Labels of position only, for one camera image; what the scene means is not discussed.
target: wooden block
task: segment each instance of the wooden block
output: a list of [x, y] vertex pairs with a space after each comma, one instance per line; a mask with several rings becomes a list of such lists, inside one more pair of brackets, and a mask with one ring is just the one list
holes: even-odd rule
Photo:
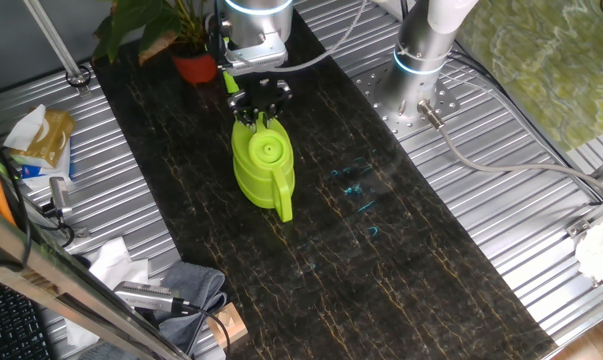
[[[229, 303], [221, 308], [215, 316], [221, 320], [225, 326], [225, 329], [230, 336], [231, 344], [235, 344], [238, 340], [248, 335], [248, 329], [245, 327], [243, 319], [241, 319], [241, 316], [233, 303]], [[221, 346], [222, 349], [225, 349], [227, 347], [227, 340], [221, 326], [210, 318], [207, 318], [206, 321], [208, 322], [210, 331], [212, 331], [212, 335], [214, 335], [217, 343], [219, 343], [219, 346]]]

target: gray cloth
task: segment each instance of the gray cloth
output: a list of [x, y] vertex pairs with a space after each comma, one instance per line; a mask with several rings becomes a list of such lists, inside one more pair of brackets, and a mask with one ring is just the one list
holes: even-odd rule
[[[225, 281], [222, 272], [202, 266], [177, 262], [167, 276], [161, 281], [162, 287], [172, 290], [175, 297], [180, 297], [190, 304], [214, 313], [225, 306], [227, 296], [219, 291]], [[205, 317], [201, 314], [189, 316], [172, 315], [167, 312], [155, 312], [159, 324], [159, 332], [188, 356], [195, 351], [196, 337], [199, 334]], [[95, 346], [85, 352], [80, 360], [133, 360], [134, 357], [109, 343]]]

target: black marble surface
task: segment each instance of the black marble surface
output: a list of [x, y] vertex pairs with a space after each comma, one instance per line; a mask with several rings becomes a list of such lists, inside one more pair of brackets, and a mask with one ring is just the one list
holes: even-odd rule
[[[291, 63], [323, 51], [298, 15]], [[332, 60], [283, 76], [294, 221], [232, 171], [221, 79], [136, 45], [95, 70], [183, 260], [222, 270], [252, 341], [235, 359], [536, 359], [554, 347]]]

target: metal grating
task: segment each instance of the metal grating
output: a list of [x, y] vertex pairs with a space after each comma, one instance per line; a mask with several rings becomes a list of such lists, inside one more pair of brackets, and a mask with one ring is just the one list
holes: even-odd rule
[[[359, 6], [357, 0], [295, 2], [326, 49], [345, 33]], [[378, 5], [367, 5], [334, 60], [353, 80], [377, 67], [381, 71], [375, 72], [382, 73], [391, 59], [399, 25]], [[557, 162], [555, 150], [535, 137], [520, 114], [474, 71], [448, 62], [441, 80], [461, 104], [460, 112], [446, 119], [448, 132], [470, 159], [494, 165]], [[547, 171], [473, 171], [459, 164], [429, 126], [399, 141], [558, 345], [569, 343], [603, 320], [603, 286], [593, 287], [592, 281], [578, 272], [575, 244], [565, 232], [570, 223], [591, 210], [592, 199], [571, 178]], [[600, 158], [593, 164], [602, 162]]]
[[[90, 88], [92, 94], [81, 98], [66, 83], [65, 73], [59, 73], [1, 93], [0, 142], [31, 107], [44, 104], [68, 111], [77, 124], [71, 138], [75, 173], [69, 186], [74, 212], [67, 221], [87, 228], [91, 236], [76, 239], [68, 252], [90, 254], [122, 236], [132, 259], [149, 259], [150, 277], [161, 279], [180, 255], [95, 76]], [[23, 190], [36, 204], [50, 199], [48, 188]], [[67, 344], [63, 318], [47, 309], [43, 317], [60, 359], [77, 355], [81, 349]]]
[[568, 151], [568, 155], [582, 171], [586, 174], [591, 174], [599, 166], [603, 165], [603, 135], [574, 150]]

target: floor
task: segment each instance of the floor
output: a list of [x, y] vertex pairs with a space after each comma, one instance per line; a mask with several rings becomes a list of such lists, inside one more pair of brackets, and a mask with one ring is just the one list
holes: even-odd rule
[[553, 360], [603, 360], [603, 322], [570, 344]]

